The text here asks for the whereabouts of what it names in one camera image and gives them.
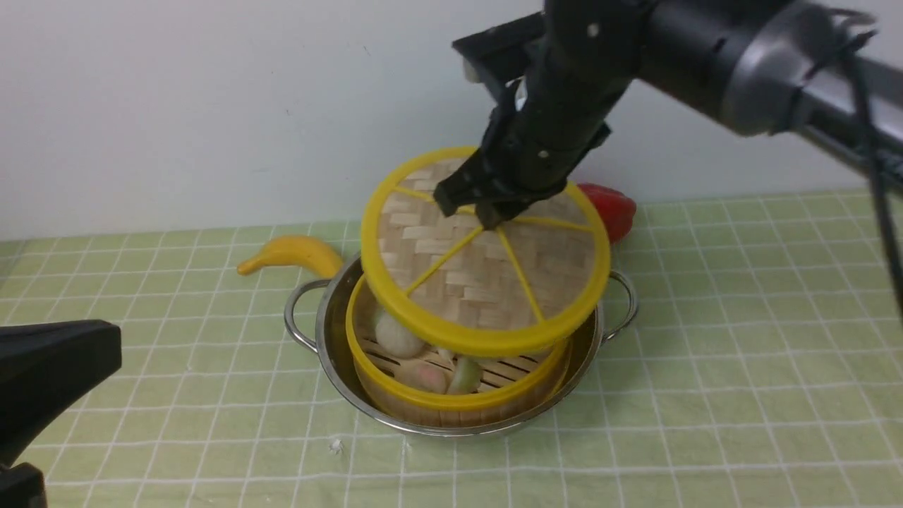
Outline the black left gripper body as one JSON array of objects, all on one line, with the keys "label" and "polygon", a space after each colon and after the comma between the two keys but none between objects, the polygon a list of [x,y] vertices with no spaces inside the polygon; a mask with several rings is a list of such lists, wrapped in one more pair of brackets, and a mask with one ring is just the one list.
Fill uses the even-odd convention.
[{"label": "black left gripper body", "polygon": [[46,507],[43,472],[17,459],[45,428],[122,366],[121,328],[103,320],[1,329],[3,507]]}]

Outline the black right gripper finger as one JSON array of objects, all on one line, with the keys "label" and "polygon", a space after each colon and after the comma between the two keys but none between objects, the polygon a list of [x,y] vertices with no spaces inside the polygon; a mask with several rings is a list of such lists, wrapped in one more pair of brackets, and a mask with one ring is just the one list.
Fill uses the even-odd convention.
[{"label": "black right gripper finger", "polygon": [[487,188],[476,197],[476,216],[484,229],[496,229],[513,221],[535,203],[558,195],[565,187],[551,186],[541,190]]},{"label": "black right gripper finger", "polygon": [[487,170],[483,151],[476,149],[433,190],[433,200],[445,217],[462,206],[490,202],[495,196],[494,176]]}]

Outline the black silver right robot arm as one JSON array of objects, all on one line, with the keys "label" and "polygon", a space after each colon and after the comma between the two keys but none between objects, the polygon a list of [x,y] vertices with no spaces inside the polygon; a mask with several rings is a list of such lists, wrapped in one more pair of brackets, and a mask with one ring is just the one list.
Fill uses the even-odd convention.
[{"label": "black silver right robot arm", "polygon": [[901,190],[901,71],[858,55],[866,13],[811,1],[546,1],[454,42],[496,101],[477,151],[433,191],[485,229],[561,193],[642,80],[740,136],[802,136]]}]

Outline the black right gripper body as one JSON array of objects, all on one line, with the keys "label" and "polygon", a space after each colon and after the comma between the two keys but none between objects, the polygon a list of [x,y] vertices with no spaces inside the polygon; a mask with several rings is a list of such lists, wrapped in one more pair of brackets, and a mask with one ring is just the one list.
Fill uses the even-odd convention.
[{"label": "black right gripper body", "polygon": [[483,148],[501,186],[495,202],[560,192],[638,74],[652,9],[651,1],[544,3],[545,35],[526,74],[526,102],[500,141]]}]

